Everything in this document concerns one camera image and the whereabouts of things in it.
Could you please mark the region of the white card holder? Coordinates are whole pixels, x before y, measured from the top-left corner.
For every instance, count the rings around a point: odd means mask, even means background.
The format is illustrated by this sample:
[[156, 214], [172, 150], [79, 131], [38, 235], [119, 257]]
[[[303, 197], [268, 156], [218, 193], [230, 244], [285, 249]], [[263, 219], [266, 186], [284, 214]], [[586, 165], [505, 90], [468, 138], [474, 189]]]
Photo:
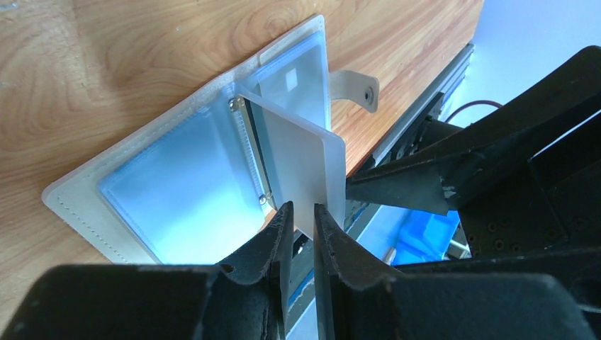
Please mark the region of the white card holder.
[[331, 71], [314, 15], [133, 134], [51, 183], [44, 204], [114, 263], [214, 264], [293, 203], [345, 215], [332, 102], [378, 109], [376, 77]]

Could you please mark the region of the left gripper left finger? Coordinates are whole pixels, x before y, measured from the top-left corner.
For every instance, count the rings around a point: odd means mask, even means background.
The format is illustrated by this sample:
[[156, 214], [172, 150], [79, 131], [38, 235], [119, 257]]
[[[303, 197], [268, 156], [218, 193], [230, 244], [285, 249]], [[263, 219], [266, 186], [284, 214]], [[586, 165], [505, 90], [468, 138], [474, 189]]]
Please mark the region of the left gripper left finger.
[[3, 339], [284, 339], [294, 206], [212, 266], [62, 265], [30, 288]]

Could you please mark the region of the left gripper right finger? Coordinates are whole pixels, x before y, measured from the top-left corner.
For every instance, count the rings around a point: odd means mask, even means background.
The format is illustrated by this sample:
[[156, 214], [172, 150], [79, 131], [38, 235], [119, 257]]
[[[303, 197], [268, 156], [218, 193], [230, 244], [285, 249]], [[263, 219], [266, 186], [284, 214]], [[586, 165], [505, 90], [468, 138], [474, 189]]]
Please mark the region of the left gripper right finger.
[[595, 250], [392, 267], [314, 207], [321, 339], [594, 339]]

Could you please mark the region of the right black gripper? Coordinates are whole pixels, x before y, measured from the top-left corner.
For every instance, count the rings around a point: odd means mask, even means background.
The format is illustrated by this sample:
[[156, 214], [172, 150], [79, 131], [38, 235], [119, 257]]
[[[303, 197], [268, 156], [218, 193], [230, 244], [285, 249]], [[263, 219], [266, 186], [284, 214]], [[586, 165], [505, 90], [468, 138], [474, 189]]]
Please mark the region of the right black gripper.
[[595, 250], [600, 308], [600, 48], [588, 46], [501, 109], [347, 180], [346, 197], [459, 212], [471, 259]]

